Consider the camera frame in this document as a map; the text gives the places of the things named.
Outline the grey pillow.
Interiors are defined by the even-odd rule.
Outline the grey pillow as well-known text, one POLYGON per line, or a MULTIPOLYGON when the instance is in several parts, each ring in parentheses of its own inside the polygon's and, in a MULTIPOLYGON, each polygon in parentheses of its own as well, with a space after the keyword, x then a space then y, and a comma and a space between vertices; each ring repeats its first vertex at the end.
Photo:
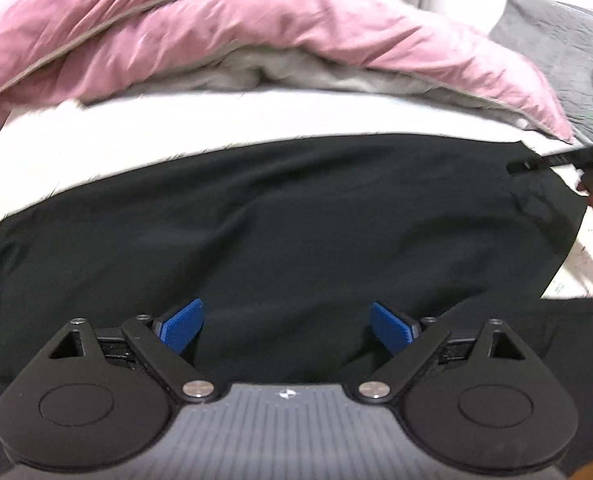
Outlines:
POLYGON ((542 71, 574 136, 593 144, 593 11, 551 0, 506 0, 490 38, 542 71))

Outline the floral bed sheet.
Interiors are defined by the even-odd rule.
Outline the floral bed sheet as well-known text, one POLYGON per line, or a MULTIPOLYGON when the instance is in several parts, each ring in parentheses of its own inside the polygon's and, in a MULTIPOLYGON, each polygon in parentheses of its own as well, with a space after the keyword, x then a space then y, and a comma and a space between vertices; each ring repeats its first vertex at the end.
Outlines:
POLYGON ((269 88, 16 112, 0 129, 0 312, 593 299, 573 151, 419 98, 269 88))

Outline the pink duvet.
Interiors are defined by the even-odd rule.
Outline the pink duvet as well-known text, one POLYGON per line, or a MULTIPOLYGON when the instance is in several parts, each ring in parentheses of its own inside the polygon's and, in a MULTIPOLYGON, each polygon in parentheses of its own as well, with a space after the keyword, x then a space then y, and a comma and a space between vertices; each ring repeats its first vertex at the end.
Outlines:
POLYGON ((0 14, 0 129, 18 107, 96 101, 254 46, 417 77, 572 136, 532 62, 403 0, 16 0, 0 14))

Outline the black pants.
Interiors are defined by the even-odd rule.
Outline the black pants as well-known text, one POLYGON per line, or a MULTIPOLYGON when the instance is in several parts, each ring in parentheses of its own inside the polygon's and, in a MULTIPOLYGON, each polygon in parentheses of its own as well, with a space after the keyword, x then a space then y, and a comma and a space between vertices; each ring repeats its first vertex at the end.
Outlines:
POLYGON ((0 222, 0 479, 593 479, 585 203, 520 143, 178 158, 0 222))

